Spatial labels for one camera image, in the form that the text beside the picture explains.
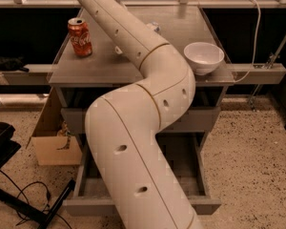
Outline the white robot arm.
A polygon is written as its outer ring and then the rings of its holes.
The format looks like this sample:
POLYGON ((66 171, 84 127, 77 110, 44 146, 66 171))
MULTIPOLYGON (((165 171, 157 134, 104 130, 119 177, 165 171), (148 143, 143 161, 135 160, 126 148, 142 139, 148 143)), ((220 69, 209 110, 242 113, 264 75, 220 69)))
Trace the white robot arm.
POLYGON ((203 229, 155 140, 189 109, 193 70, 114 0, 78 2, 142 75, 97 98, 85 117, 92 157, 126 229, 203 229))

